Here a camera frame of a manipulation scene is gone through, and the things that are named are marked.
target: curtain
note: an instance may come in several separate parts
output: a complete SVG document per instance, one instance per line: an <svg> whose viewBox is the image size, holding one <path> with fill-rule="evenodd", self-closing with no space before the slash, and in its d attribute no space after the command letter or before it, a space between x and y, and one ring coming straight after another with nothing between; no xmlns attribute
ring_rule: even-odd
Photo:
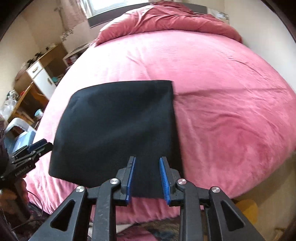
<svg viewBox="0 0 296 241"><path fill-rule="evenodd" d="M57 5L65 30L74 28L86 20L79 0L57 0Z"/></svg>

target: bed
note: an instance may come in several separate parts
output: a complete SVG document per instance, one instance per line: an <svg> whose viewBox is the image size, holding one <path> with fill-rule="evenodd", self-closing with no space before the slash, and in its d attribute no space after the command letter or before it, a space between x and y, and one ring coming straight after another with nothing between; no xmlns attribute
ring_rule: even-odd
<svg viewBox="0 0 296 241"><path fill-rule="evenodd" d="M178 3L135 9L102 29L58 85L35 141L54 141L59 120L78 90L108 82L171 80L186 178L217 185L231 198L278 168L296 147L296 95L239 33ZM52 213L76 188L48 175L50 154L26 177L27 189ZM34 196L30 201L39 207ZM162 199L133 198L117 223L172 218Z"/></svg>

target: window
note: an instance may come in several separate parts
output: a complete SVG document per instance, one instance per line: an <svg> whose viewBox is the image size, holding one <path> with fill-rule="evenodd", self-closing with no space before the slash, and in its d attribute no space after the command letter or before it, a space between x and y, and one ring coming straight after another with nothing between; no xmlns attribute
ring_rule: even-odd
<svg viewBox="0 0 296 241"><path fill-rule="evenodd" d="M87 18L119 7L145 3L148 0L81 0Z"/></svg>

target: yellow object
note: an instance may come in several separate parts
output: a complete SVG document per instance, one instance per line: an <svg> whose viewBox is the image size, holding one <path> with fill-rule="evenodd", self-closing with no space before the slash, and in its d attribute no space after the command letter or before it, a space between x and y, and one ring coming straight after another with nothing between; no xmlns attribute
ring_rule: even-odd
<svg viewBox="0 0 296 241"><path fill-rule="evenodd" d="M252 199L239 201L236 206L247 217L251 224L255 224L258 220L258 206Z"/></svg>

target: triangular cutout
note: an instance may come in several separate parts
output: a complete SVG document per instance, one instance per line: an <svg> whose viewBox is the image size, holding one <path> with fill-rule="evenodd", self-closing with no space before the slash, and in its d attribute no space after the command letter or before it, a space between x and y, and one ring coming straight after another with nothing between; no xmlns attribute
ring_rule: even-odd
<svg viewBox="0 0 296 241"><path fill-rule="evenodd" d="M228 205L226 201L221 201L222 210L226 220L227 228L230 232L244 227L244 222L235 213L235 211Z"/></svg>
<svg viewBox="0 0 296 241"><path fill-rule="evenodd" d="M55 219L50 223L50 226L54 229L58 229L64 232L67 231L74 206L74 200L68 202L63 210L59 213L59 215L56 216Z"/></svg>

